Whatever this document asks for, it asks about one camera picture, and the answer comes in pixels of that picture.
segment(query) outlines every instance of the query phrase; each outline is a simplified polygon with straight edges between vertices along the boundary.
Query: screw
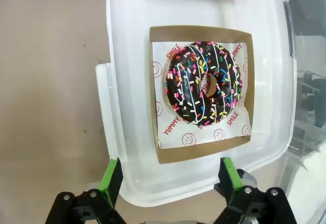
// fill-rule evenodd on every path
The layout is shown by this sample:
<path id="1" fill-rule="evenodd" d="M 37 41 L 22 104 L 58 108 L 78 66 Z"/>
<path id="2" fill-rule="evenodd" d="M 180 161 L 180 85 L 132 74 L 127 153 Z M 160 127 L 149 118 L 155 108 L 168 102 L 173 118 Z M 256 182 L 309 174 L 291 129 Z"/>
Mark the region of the screw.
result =
<path id="1" fill-rule="evenodd" d="M 276 196 L 278 195 L 279 193 L 277 192 L 277 190 L 273 189 L 271 192 L 270 192 L 273 196 Z"/>
<path id="2" fill-rule="evenodd" d="M 249 193 L 252 192 L 252 191 L 251 191 L 251 188 L 249 188 L 249 187 L 246 187 L 246 188 L 244 189 L 244 191 L 245 191 L 246 194 L 249 194 Z"/>
<path id="3" fill-rule="evenodd" d="M 96 192 L 91 192 L 91 197 L 93 198 L 93 197 L 96 197 L 97 196 L 97 194 L 96 194 Z"/>

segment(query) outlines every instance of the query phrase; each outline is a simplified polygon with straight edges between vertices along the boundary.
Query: gray floor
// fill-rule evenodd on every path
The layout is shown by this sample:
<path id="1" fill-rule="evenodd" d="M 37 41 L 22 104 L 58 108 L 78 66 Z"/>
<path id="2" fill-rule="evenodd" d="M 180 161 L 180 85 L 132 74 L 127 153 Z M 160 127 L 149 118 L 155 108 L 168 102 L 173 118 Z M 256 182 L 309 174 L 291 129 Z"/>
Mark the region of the gray floor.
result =
<path id="1" fill-rule="evenodd" d="M 94 70 L 108 61 L 105 0 L 0 0 L 1 223 L 44 223 L 59 192 L 101 179 L 108 153 Z M 261 189 L 275 169 L 255 173 Z M 212 221 L 224 207 L 214 191 L 154 208 L 117 203 L 128 223 Z"/>

